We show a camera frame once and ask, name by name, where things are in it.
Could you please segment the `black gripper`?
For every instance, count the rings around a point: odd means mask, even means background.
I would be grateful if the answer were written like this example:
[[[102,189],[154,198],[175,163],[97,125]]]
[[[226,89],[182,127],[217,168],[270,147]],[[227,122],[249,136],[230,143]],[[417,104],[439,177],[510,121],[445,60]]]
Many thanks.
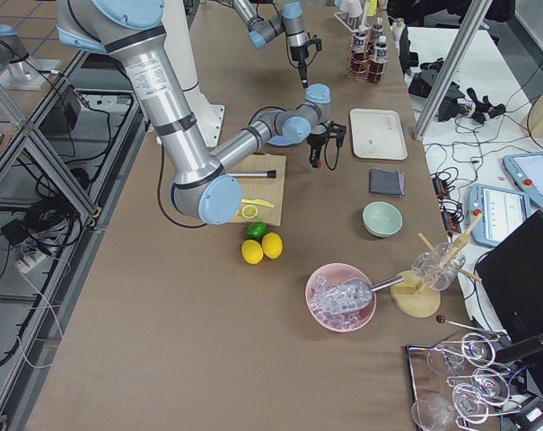
[[[316,157],[317,164],[321,164],[320,149],[328,142],[328,127],[325,125],[319,125],[315,127],[309,136],[306,138],[307,144],[310,146],[310,165],[316,169]]]
[[[290,61],[298,67],[298,73],[301,79],[302,87],[308,88],[308,72],[306,60],[309,57],[308,45],[290,45],[288,47]]]

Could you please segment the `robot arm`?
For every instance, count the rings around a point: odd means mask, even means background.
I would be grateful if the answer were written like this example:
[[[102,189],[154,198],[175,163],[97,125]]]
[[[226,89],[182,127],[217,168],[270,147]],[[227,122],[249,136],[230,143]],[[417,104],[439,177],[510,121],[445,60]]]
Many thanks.
[[[309,57],[311,39],[304,27],[303,10],[299,2],[286,4],[269,20],[262,18],[249,1],[221,1],[221,4],[229,5],[240,16],[255,49],[264,48],[268,42],[284,34],[291,59],[296,63],[302,87],[308,87],[306,59]]]
[[[224,224],[241,205],[240,183],[229,168],[274,136],[298,144],[330,113],[330,89],[307,87],[296,110],[261,114],[237,136],[208,149],[197,117],[166,53],[163,1],[60,1],[57,30],[71,48],[108,55],[125,69],[140,106],[175,168],[169,196],[175,208],[207,224]]]

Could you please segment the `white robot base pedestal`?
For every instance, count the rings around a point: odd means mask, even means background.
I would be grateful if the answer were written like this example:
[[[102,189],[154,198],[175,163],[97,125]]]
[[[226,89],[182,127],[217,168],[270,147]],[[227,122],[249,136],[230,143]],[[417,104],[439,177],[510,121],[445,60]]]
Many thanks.
[[[188,21],[181,0],[166,0],[162,24],[166,30],[164,48],[180,83],[206,146],[218,145],[225,107],[212,104],[203,94],[197,77],[196,64],[188,31]]]

